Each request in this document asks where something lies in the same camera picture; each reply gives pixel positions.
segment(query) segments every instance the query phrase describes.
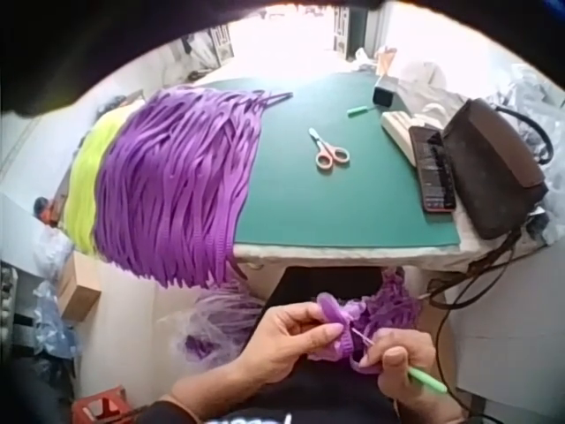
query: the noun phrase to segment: black shirt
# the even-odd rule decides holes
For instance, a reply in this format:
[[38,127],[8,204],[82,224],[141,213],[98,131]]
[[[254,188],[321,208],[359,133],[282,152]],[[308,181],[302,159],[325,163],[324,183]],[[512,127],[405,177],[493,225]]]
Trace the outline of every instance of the black shirt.
[[[169,402],[156,402],[138,423],[192,424]],[[360,375],[348,363],[301,361],[293,373],[222,417],[218,424],[398,424],[393,403],[380,393],[374,375]]]

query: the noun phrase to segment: black bag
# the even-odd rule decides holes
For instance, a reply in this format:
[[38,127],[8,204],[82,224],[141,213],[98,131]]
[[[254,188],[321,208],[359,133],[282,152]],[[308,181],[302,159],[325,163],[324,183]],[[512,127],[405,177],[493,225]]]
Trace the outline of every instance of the black bag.
[[496,239],[521,227],[547,193],[544,174],[516,130],[499,113],[523,120],[553,146],[530,118],[481,99],[468,100],[443,130],[456,190],[477,234]]

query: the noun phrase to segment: neon yellow fabric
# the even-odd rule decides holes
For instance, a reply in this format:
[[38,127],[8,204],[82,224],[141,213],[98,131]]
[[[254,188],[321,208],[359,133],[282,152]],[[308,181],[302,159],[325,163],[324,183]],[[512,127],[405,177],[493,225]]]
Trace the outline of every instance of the neon yellow fabric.
[[83,254],[96,253],[91,236],[96,215],[94,184],[102,158],[125,120],[142,105],[143,102],[135,102],[111,110],[98,119],[72,165],[69,194],[64,206],[64,230]]

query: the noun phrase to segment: crochet hook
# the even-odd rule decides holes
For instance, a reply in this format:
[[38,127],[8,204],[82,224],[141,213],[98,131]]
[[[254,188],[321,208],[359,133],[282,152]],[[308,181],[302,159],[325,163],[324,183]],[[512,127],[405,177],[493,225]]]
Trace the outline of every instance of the crochet hook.
[[[371,340],[369,337],[364,335],[359,330],[351,328],[351,331],[355,333],[357,336],[361,337],[361,340],[363,340],[366,345],[368,346],[374,345],[373,340]],[[408,375],[412,378],[415,378],[416,380],[418,380],[425,386],[429,387],[430,389],[437,391],[438,393],[445,394],[448,392],[448,386],[446,386],[444,383],[440,382],[439,380],[436,380],[431,375],[422,371],[421,369],[408,366]]]

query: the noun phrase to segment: phone screen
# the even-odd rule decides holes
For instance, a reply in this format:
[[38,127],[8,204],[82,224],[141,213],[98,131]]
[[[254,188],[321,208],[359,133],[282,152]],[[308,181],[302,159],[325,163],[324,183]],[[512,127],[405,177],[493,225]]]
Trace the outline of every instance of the phone screen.
[[409,133],[424,210],[432,213],[454,210],[455,188],[441,132],[435,128],[413,126]]

